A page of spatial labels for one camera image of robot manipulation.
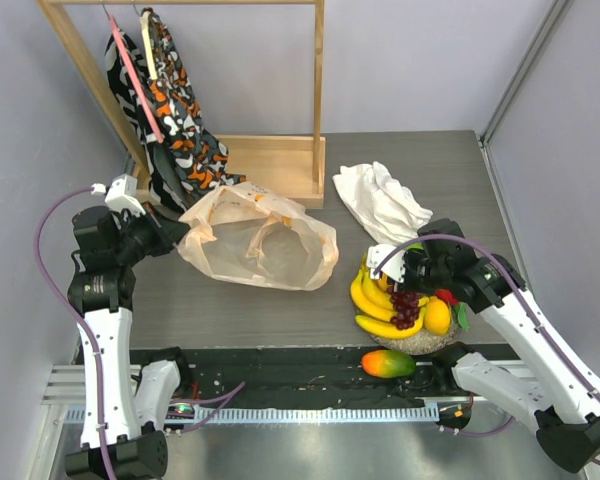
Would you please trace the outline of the green fake watermelon ball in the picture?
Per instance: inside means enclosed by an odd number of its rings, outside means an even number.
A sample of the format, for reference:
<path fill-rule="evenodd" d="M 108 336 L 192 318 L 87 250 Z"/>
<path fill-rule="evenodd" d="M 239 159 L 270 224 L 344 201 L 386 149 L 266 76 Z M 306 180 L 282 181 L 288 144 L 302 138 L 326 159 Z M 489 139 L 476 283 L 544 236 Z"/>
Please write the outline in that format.
<path fill-rule="evenodd" d="M 424 247 L 421 243 L 417 242 L 417 243 L 413 243 L 409 246 L 406 247 L 407 250 L 417 250 L 417 251 L 423 251 Z"/>

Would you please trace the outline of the yellow fake lemon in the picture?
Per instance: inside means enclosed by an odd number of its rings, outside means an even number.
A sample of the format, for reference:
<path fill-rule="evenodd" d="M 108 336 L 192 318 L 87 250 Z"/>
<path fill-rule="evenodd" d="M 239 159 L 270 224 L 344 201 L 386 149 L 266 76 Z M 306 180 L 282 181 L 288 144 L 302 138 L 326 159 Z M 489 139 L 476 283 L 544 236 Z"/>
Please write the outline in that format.
<path fill-rule="evenodd" d="M 450 330 L 452 315 L 446 302 L 437 297 L 430 297 L 426 304 L 424 328 L 435 335 L 444 336 Z"/>

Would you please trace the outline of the dark red fake grapes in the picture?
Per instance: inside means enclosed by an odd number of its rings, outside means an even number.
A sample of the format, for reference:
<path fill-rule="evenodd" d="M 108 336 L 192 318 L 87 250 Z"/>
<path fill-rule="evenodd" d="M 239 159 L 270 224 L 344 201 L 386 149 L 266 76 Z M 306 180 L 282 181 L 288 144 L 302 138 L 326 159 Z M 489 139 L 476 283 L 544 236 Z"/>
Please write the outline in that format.
<path fill-rule="evenodd" d="M 398 330 L 412 328 L 419 318 L 420 310 L 425 306 L 427 297 L 410 291 L 392 291 L 389 293 L 391 305 L 395 311 L 390 323 Z"/>

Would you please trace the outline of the yellow fake banana bunch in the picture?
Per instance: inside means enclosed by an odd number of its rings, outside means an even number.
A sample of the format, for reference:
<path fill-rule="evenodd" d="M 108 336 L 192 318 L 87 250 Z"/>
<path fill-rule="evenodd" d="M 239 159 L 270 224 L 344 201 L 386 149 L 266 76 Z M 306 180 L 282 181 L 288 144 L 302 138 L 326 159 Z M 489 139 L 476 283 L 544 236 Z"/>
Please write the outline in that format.
<path fill-rule="evenodd" d="M 390 291 L 388 289 L 382 289 L 376 280 L 372 280 L 369 277 L 369 270 L 365 265 L 366 257 L 363 257 L 359 270 L 351 282 L 349 293 L 350 297 L 357 310 L 362 310 L 368 315 L 375 316 L 376 318 L 384 321 L 391 320 L 395 311 L 391 305 L 389 299 Z M 415 325 L 406 330 L 405 337 L 409 337 L 418 332 L 423 326 L 424 315 L 426 312 L 426 304 L 420 310 L 420 315 Z M 359 317 L 360 325 L 367 327 L 371 330 L 373 327 L 379 329 L 378 335 L 383 337 L 392 337 L 390 330 L 385 331 L 380 324 L 374 324 L 371 319 L 367 319 L 368 324 L 364 324 L 364 319 Z"/>

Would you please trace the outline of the green fake mango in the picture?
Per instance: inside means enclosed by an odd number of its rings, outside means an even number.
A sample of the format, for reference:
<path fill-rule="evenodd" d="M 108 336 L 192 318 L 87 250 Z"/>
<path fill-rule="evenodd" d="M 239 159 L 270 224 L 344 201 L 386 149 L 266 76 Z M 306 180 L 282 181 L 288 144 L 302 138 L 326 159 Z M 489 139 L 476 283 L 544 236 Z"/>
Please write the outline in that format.
<path fill-rule="evenodd" d="M 395 350 L 374 350 L 361 359 L 361 367 L 370 376 L 393 379 L 415 373 L 416 362 L 408 354 Z"/>

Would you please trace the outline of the translucent plastic shopping bag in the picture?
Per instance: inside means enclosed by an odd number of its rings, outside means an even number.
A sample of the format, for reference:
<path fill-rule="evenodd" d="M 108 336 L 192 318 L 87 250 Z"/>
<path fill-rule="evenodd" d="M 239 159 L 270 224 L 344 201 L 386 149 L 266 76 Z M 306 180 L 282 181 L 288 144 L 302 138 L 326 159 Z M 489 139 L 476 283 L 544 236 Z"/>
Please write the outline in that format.
<path fill-rule="evenodd" d="M 339 260 L 335 228 L 251 182 L 213 190 L 179 221 L 190 230 L 178 253 L 218 281 L 313 291 L 330 279 Z"/>

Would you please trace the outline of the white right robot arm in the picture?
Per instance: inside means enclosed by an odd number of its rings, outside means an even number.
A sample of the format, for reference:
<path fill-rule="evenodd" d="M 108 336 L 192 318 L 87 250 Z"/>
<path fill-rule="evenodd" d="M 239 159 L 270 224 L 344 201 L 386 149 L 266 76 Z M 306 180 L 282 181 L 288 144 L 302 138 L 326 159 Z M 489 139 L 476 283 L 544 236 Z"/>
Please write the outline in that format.
<path fill-rule="evenodd" d="M 443 349 L 431 371 L 437 391 L 460 389 L 496 404 L 535 436 L 546 456 L 578 473 L 600 455 L 600 377 L 561 337 L 519 272 L 500 255 L 466 239 L 459 225 L 442 219 L 387 258 L 399 280 L 421 293 L 448 290 L 482 317 L 510 345 L 537 383 L 494 366 L 460 343 Z"/>

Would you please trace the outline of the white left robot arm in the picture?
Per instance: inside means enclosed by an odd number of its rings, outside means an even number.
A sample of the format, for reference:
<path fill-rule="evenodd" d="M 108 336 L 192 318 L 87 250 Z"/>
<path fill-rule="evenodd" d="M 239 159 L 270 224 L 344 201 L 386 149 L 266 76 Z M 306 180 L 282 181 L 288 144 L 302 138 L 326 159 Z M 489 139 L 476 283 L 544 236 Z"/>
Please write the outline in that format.
<path fill-rule="evenodd" d="M 193 375 L 182 350 L 151 355 L 131 372 L 134 266 L 170 253 L 189 228 L 144 203 L 142 214 L 90 207 L 72 219 L 78 248 L 67 291 L 79 314 L 84 354 L 85 419 L 71 479 L 160 479 L 167 470 L 163 431 L 169 402 L 185 397 Z"/>

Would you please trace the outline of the white crumpled cloth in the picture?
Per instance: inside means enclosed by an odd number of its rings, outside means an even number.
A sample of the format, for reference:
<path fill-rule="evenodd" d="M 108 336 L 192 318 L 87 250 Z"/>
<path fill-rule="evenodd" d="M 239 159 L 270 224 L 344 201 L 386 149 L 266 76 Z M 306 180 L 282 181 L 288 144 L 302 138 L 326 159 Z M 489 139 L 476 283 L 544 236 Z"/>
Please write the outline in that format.
<path fill-rule="evenodd" d="M 380 162 L 341 166 L 332 180 L 345 207 L 378 244 L 413 240 L 433 217 Z"/>

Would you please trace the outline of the speckled ceramic plate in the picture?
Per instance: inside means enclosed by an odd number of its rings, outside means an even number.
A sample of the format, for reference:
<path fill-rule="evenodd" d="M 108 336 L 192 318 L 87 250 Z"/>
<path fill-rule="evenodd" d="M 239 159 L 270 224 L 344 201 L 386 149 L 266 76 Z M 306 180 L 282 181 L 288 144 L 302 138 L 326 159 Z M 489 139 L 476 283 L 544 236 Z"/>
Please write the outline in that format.
<path fill-rule="evenodd" d="M 371 319 L 374 324 L 380 324 L 385 331 L 390 330 L 392 337 L 378 335 L 379 329 L 377 327 L 369 330 L 367 327 L 361 326 L 359 317 L 364 319 L 364 324 L 368 324 L 367 319 Z M 422 327 L 418 332 L 409 337 L 404 336 L 406 330 L 397 330 L 389 320 L 384 321 L 375 316 L 368 315 L 362 310 L 356 311 L 355 321 L 358 327 L 366 332 L 376 344 L 410 355 L 424 355 L 438 351 L 442 347 L 452 343 L 461 333 L 461 328 L 456 322 L 455 317 L 452 317 L 449 330 L 445 335 L 431 333 L 425 327 Z"/>

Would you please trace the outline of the orange camouflage patterned garment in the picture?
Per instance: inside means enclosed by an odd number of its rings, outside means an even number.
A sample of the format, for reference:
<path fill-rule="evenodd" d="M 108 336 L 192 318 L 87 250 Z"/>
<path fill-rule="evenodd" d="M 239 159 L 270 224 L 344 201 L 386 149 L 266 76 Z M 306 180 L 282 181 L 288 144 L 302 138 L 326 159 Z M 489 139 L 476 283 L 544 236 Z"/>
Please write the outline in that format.
<path fill-rule="evenodd" d="M 228 171 L 229 149 L 203 124 L 200 105 L 171 32 L 152 8 L 144 9 L 151 11 L 149 32 L 158 75 L 155 81 L 149 78 L 143 41 L 136 45 L 119 28 L 164 136 L 163 143 L 155 141 L 112 33 L 105 50 L 106 76 L 144 149 L 149 194 L 168 209 L 182 213 L 215 188 L 242 183 L 246 177 Z"/>

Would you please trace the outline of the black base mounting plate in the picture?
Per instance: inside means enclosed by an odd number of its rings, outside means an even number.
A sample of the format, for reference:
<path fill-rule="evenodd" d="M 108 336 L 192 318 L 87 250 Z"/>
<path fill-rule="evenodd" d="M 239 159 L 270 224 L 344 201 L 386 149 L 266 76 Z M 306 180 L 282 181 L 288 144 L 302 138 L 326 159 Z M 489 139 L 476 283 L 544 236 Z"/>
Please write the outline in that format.
<path fill-rule="evenodd" d="M 367 374 L 362 357 L 372 347 L 185 349 L 193 383 L 203 399 L 238 385 L 230 400 L 241 409 L 374 409 L 419 407 L 427 399 L 467 397 L 429 356 L 415 359 L 414 374 L 381 379 Z"/>

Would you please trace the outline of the wooden clothes rack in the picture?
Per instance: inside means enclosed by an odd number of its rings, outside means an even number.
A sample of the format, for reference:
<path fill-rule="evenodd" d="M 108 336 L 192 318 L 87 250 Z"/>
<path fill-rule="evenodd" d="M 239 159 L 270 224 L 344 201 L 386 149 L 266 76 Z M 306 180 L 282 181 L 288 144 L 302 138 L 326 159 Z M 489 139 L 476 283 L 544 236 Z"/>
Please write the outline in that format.
<path fill-rule="evenodd" d="M 139 195 L 148 196 L 148 162 L 143 147 L 119 107 L 106 78 L 81 34 L 65 10 L 67 1 L 40 1 L 38 6 L 77 67 L 127 152 L 135 162 Z M 325 3 L 314 7 L 313 131 L 310 136 L 221 135 L 238 171 L 256 184 L 290 198 L 307 208 L 324 203 L 326 139 L 321 135 Z"/>

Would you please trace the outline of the pink clothes hanger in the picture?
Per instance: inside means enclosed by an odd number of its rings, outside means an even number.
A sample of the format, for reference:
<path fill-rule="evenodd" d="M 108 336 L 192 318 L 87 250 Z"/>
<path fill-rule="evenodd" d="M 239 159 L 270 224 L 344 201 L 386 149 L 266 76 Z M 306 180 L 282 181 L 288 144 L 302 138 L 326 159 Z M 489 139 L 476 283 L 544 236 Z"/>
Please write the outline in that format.
<path fill-rule="evenodd" d="M 131 57 L 128 53 L 128 50 L 126 48 L 126 44 L 121 36 L 121 32 L 120 32 L 120 28 L 119 25 L 117 24 L 115 18 L 113 15 L 111 15 L 110 13 L 106 14 L 107 18 L 108 18 L 108 22 L 112 31 L 112 35 L 114 37 L 114 41 L 116 43 L 116 46 L 119 50 L 120 56 L 122 58 L 123 64 L 125 65 L 128 75 L 130 77 L 133 89 L 141 103 L 142 109 L 145 113 L 145 116 L 147 118 L 147 121 L 150 125 L 150 128 L 152 130 L 152 133 L 155 137 L 155 141 L 157 143 L 163 143 L 164 142 L 164 136 L 162 135 L 162 132 L 158 126 L 158 123 L 154 117 L 154 114 L 150 108 L 149 102 L 147 100 L 147 97 L 144 93 L 143 90 L 143 85 L 140 82 L 140 79 L 137 75 L 136 69 L 134 67 L 134 63 L 131 60 Z"/>

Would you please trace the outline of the cream clothes hanger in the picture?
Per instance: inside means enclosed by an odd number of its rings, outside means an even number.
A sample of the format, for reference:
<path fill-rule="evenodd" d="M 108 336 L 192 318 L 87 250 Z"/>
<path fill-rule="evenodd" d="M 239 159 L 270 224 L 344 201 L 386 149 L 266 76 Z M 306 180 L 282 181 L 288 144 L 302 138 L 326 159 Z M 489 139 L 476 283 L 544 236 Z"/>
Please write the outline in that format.
<path fill-rule="evenodd" d="M 143 41 L 143 47 L 145 52 L 145 59 L 147 63 L 147 69 L 149 72 L 149 78 L 152 81 L 155 81 L 158 78 L 155 59 L 152 50 L 151 36 L 149 32 L 149 24 L 150 24 L 151 11 L 148 9 L 144 9 L 140 15 L 140 25 L 141 25 L 141 38 Z"/>

